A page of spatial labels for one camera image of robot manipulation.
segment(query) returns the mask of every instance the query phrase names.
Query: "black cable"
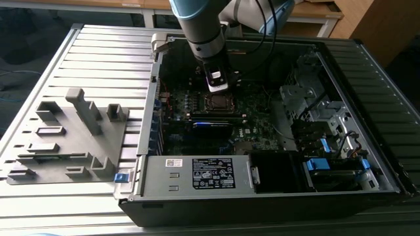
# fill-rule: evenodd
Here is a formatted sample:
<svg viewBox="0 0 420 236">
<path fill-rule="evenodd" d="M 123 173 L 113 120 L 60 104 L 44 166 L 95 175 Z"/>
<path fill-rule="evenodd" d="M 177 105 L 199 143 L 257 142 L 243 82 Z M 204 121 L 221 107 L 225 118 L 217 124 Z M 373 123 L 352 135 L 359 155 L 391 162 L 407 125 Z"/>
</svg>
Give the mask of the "black cable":
<svg viewBox="0 0 420 236">
<path fill-rule="evenodd" d="M 259 0 L 255 0 L 255 2 L 256 2 L 256 5 L 257 5 L 257 8 L 260 9 L 261 16 L 263 16 L 263 21 L 264 21 L 264 35 L 263 35 L 261 41 L 260 41 L 259 45 L 256 46 L 256 48 L 253 48 L 249 52 L 247 52 L 247 54 L 252 54 L 252 53 L 255 53 L 255 52 L 260 49 L 260 47 L 263 46 L 263 43 L 264 43 L 264 41 L 265 41 L 265 36 L 267 36 L 267 20 L 265 20 L 265 14 L 264 14 L 263 6 L 261 6 Z"/>
<path fill-rule="evenodd" d="M 356 132 L 355 132 L 353 130 L 349 130 L 349 131 L 344 134 L 343 139 L 340 140 L 339 149 L 337 149 L 337 151 L 336 151 L 336 158 L 340 157 L 341 150 L 343 150 L 344 143 L 345 143 L 345 139 L 347 139 L 347 137 L 348 137 L 352 133 L 356 133 Z"/>
<path fill-rule="evenodd" d="M 275 46 L 276 46 L 276 38 L 277 38 L 277 17 L 276 17 L 276 10 L 275 10 L 275 6 L 273 6 L 273 2 L 271 0 L 267 0 L 268 1 L 268 4 L 269 4 L 269 8 L 271 8 L 271 13 L 272 13 L 272 17 L 273 17 L 273 22 L 275 22 L 275 35 L 273 35 L 273 41 L 272 41 L 272 44 L 271 44 L 271 48 L 269 48 L 269 52 L 267 54 L 267 57 L 265 59 L 261 61 L 261 63 L 253 68 L 251 69 L 249 71 L 247 71 L 241 77 L 245 77 L 247 75 L 249 75 L 252 72 L 255 72 L 260 67 L 261 65 L 265 64 L 265 61 L 271 58 L 271 55 L 275 51 Z"/>
<path fill-rule="evenodd" d="M 303 115 L 312 110 L 312 108 L 320 103 L 320 101 L 323 100 L 323 98 L 327 96 L 327 92 L 324 91 L 321 93 L 321 95 L 315 99 L 313 103 L 303 110 L 303 112 L 300 113 L 297 119 L 300 119 L 303 117 Z"/>
</svg>

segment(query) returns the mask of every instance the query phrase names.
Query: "warning label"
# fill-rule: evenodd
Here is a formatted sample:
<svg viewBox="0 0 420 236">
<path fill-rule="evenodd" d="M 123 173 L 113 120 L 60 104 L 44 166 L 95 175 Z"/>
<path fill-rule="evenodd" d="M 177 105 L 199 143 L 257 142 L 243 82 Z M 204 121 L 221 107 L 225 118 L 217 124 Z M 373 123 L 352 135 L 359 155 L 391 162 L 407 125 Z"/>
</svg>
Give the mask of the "warning label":
<svg viewBox="0 0 420 236">
<path fill-rule="evenodd" d="M 232 158 L 192 159 L 195 189 L 235 188 Z"/>
</svg>

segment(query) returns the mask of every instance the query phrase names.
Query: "electronic component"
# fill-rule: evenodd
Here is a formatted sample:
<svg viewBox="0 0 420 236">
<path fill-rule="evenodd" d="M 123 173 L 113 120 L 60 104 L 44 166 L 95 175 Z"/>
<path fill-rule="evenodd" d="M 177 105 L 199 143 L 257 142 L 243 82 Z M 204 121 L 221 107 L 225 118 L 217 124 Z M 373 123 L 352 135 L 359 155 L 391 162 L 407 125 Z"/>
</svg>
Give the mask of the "electronic component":
<svg viewBox="0 0 420 236">
<path fill-rule="evenodd" d="M 196 122 L 192 124 L 192 133 L 197 138 L 228 139 L 232 131 L 233 127 L 229 123 Z"/>
<path fill-rule="evenodd" d="M 235 104 L 229 94 L 208 94 L 204 97 L 205 111 L 212 114 L 233 113 Z"/>
</svg>

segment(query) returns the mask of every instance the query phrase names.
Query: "wooden desk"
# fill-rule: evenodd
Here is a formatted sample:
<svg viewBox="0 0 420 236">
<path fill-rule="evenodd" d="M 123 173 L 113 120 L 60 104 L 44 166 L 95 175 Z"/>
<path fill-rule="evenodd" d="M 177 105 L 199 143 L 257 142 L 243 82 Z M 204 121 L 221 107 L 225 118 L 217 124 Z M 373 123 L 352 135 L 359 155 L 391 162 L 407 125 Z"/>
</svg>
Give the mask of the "wooden desk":
<svg viewBox="0 0 420 236">
<path fill-rule="evenodd" d="M 141 14 L 144 0 L 0 0 L 0 7 Z"/>
<path fill-rule="evenodd" d="M 153 28 L 153 16 L 155 15 L 172 15 L 169 0 L 145 0 L 144 8 L 148 9 L 148 16 L 145 15 L 144 21 L 148 22 L 145 27 Z M 300 34 L 305 36 L 328 37 L 337 20 L 344 17 L 341 12 L 331 11 L 325 3 L 303 2 L 295 6 L 292 15 L 288 19 L 285 29 L 281 31 L 284 34 Z"/>
<path fill-rule="evenodd" d="M 359 38 L 385 67 L 420 31 L 420 0 L 336 0 L 345 14 L 331 37 Z"/>
<path fill-rule="evenodd" d="M 169 0 L 0 0 L 0 6 L 143 14 L 147 28 L 155 27 L 155 15 L 173 14 Z M 303 2 L 295 6 L 281 33 L 328 37 L 341 18 L 343 13 L 331 11 L 325 3 Z"/>
</svg>

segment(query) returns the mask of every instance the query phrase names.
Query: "blue release tab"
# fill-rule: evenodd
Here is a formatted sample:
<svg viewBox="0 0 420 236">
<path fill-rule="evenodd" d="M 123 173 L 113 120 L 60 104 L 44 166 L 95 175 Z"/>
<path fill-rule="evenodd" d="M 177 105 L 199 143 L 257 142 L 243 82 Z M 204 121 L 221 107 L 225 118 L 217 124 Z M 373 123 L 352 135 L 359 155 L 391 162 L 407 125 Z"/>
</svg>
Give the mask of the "blue release tab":
<svg viewBox="0 0 420 236">
<path fill-rule="evenodd" d="M 129 174 L 117 173 L 115 178 L 113 178 L 113 182 L 115 183 L 128 183 L 128 177 L 129 177 Z"/>
<path fill-rule="evenodd" d="M 329 146 L 328 146 L 328 143 L 327 143 L 327 139 L 321 139 L 321 143 L 323 143 L 325 152 L 331 152 L 331 149 L 329 149 Z"/>
<path fill-rule="evenodd" d="M 368 162 L 367 159 L 363 159 L 363 160 L 361 160 L 361 165 L 363 165 L 363 168 L 364 168 L 365 170 L 371 168 L 371 165 L 369 165 L 369 162 Z"/>
<path fill-rule="evenodd" d="M 307 161 L 307 167 L 309 171 L 329 170 L 329 164 L 325 158 L 312 158 Z"/>
</svg>

